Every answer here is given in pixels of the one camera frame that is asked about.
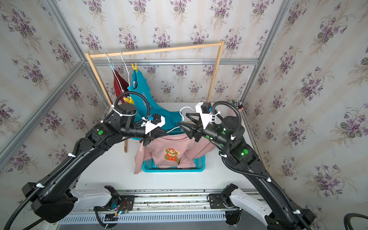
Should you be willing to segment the white wire hanger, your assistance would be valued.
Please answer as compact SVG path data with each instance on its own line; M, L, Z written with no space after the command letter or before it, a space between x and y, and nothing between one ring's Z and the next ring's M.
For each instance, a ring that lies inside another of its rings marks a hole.
M184 109L186 109L186 108L189 108L189 109L191 109L192 111L194 111L191 107L189 107L189 106L184 106L184 107L182 107L180 110L179 110L179 114L180 114L180 116L181 116L181 118L182 118L182 122L184 121L184 116L183 116L183 114L182 114L182 110L184 110ZM169 130L169 131L167 131L167 133L170 133L170 132L172 132L172 131L174 131L174 130L176 130L176 129L179 129L180 127L179 126L177 126L177 127L175 127L175 128L172 128L171 130Z

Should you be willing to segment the pink t-shirt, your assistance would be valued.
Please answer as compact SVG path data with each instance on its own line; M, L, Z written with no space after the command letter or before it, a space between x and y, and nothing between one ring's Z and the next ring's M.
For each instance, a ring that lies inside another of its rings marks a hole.
M152 159L159 168L194 168L195 159L211 152L215 146L206 138L199 142L190 139L186 134L170 135L158 138L149 145L140 145L135 156L135 171L142 170L143 162Z

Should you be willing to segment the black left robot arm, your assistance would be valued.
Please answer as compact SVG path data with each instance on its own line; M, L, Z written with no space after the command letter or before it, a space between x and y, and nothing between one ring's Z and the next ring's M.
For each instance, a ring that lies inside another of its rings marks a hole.
M137 108L133 104L121 103L124 96L140 97L147 109L146 116L134 122ZM32 210L40 217L40 221L55 223L72 212L79 198L72 195L70 185L98 157L107 152L115 144L130 138L143 140L149 145L156 138L164 137L165 117L151 114L148 100L141 94L127 91L122 93L111 106L112 110L84 138L76 141L74 149L63 163L37 183L27 183L22 191L25 200L10 216L4 229L9 230L23 208L32 203Z

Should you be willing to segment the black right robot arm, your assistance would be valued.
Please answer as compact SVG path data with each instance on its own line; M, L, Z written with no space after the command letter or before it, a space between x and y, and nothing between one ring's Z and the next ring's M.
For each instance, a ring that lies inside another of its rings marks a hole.
M239 187L230 184L222 191L222 199L230 207L251 214L269 230L309 230L315 215L297 205L272 178L256 151L245 141L242 117L232 103L198 103L194 113L187 113L190 123L179 127L190 139L205 138L219 149L224 165L247 178L264 199L261 202Z

